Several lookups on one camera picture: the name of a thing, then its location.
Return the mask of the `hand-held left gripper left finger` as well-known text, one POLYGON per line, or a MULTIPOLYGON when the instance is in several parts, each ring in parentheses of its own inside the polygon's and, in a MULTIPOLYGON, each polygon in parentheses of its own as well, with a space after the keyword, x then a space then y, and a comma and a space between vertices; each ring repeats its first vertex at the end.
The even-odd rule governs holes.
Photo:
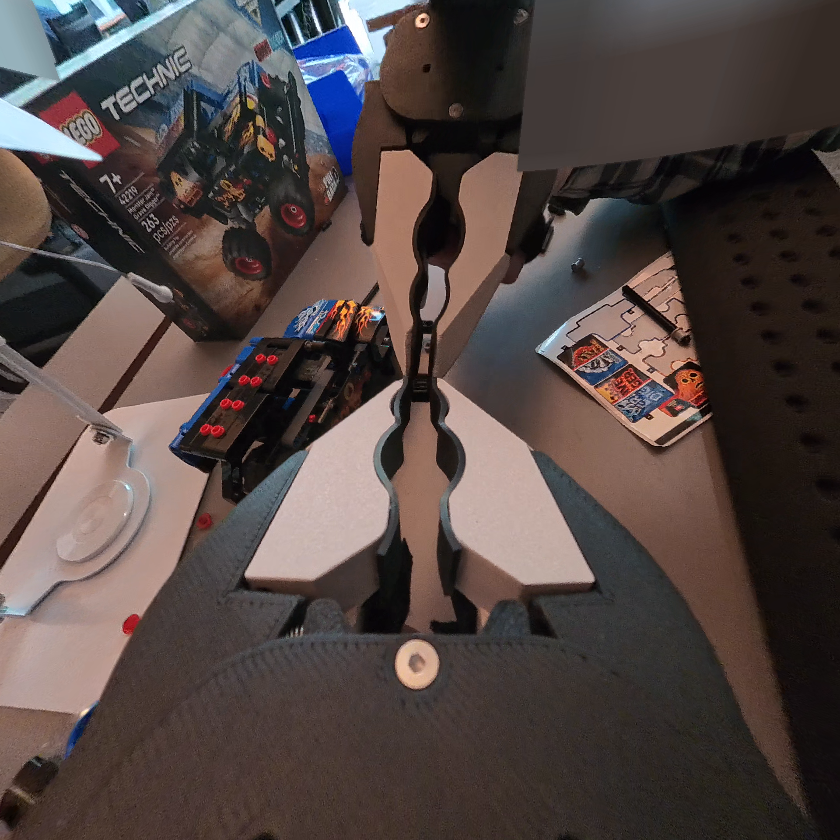
POLYGON ((400 631, 410 553, 393 478, 403 466, 407 380, 311 444, 245 571, 248 584, 360 610, 365 631, 400 631))

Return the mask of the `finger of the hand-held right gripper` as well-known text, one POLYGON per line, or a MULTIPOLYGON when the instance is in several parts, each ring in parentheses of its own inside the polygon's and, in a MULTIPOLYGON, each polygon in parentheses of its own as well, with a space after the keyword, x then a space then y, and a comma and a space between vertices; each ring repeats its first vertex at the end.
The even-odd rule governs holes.
POLYGON ((448 298, 435 333, 435 378, 453 367, 509 268, 508 237, 519 195, 517 161, 515 154, 496 152, 461 178, 463 237, 445 273, 448 298))
POLYGON ((428 258, 420 232, 434 196, 434 174, 414 152, 381 153, 372 252, 396 361, 410 381, 423 354, 428 258))

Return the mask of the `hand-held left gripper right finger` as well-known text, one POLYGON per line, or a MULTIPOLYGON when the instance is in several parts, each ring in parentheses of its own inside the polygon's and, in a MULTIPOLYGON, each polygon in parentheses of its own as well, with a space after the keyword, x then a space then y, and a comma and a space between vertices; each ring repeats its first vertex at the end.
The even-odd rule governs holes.
POLYGON ((446 595, 490 613, 504 601, 589 592, 595 575, 528 444, 442 380, 432 384, 446 595))

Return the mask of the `brick-built toy truck model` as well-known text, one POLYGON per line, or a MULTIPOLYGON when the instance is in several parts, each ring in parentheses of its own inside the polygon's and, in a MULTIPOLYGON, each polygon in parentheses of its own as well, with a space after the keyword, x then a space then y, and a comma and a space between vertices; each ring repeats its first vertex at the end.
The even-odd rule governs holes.
POLYGON ((236 504, 397 379, 383 307, 321 299, 278 338, 253 338, 170 444, 203 472, 220 469, 236 504))

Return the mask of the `person's right forearm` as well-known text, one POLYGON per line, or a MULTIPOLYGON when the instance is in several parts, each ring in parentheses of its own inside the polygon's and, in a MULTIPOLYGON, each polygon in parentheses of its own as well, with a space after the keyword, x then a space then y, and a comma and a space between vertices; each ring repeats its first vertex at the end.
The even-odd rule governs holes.
POLYGON ((554 215, 578 215, 598 198, 653 205, 755 172, 799 149, 834 152, 838 145, 839 128, 832 127, 650 159, 574 167, 558 173, 548 208, 554 215))

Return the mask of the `blue storage bin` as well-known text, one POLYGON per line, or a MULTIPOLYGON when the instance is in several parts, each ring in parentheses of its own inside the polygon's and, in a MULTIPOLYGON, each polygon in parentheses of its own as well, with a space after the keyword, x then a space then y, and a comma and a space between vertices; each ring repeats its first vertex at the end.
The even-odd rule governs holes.
POLYGON ((352 148, 373 78, 371 65, 349 26, 343 25, 294 48, 293 54, 343 175, 352 173, 352 148))

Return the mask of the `sticker sheet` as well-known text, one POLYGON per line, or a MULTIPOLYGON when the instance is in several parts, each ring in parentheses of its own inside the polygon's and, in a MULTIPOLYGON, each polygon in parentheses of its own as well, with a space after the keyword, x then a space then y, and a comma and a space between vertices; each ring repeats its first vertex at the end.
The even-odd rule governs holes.
POLYGON ((712 415, 674 257, 666 252, 625 285, 690 332, 692 344, 666 339, 620 287, 558 327, 536 353, 645 443, 665 448, 712 415))

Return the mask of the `black axle rod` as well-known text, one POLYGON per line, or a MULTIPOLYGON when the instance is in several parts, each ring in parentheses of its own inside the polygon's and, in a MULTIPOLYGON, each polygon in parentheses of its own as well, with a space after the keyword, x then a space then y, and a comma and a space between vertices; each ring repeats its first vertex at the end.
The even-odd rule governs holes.
POLYGON ((676 343, 680 347, 688 347, 692 344, 690 332, 669 320, 663 312, 657 310, 648 300, 639 295, 635 289, 629 285, 625 285, 622 287, 621 292, 627 301, 665 331, 667 340, 676 343))

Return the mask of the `toy truck set box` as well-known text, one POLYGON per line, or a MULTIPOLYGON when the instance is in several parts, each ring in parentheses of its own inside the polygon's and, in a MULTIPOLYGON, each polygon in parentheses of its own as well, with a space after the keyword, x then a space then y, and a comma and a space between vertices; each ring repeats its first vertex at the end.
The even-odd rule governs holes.
POLYGON ((347 192, 271 2, 150 15, 4 98, 101 156, 24 154, 100 257, 172 289, 197 342, 244 338, 347 192))

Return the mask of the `black perforated chair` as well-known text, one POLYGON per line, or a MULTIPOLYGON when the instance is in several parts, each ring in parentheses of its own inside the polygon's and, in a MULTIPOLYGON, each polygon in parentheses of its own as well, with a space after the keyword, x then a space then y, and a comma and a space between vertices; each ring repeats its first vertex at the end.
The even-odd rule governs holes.
POLYGON ((663 207, 822 838, 839 838, 839 192, 810 150, 663 207))

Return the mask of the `white book stand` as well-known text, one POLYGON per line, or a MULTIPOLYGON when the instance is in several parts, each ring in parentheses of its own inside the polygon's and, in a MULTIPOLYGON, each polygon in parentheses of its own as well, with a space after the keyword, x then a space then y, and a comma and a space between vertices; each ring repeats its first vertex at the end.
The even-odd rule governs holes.
POLYGON ((168 329, 119 279, 2 415, 2 707, 97 700, 181 558, 206 474, 168 449, 197 396, 116 407, 168 329))

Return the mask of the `blue toy wheel rim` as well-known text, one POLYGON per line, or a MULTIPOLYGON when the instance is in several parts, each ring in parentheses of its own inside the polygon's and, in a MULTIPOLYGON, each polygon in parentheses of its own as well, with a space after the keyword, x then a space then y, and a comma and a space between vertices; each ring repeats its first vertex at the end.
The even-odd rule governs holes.
POLYGON ((74 748, 77 746, 79 739, 81 738, 81 735, 84 733, 93 715, 96 713, 98 706, 99 701, 96 700, 79 714, 67 738, 66 746, 63 753, 63 760, 67 760, 72 754, 74 748))

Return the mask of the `instruction booklet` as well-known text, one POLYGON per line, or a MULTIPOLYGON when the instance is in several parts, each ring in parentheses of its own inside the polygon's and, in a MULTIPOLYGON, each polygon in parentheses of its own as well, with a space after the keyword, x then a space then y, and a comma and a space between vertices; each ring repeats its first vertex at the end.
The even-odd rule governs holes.
POLYGON ((5 100, 1 105, 1 148, 6 151, 57 156, 99 163, 102 157, 47 122, 5 100))

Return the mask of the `black connector piece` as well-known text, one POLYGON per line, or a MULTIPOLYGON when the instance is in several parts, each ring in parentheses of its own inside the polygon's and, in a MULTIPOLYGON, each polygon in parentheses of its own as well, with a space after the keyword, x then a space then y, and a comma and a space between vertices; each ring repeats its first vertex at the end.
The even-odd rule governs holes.
POLYGON ((36 755, 30 758, 2 792, 1 821, 9 829, 32 808, 60 769, 55 758, 36 755))

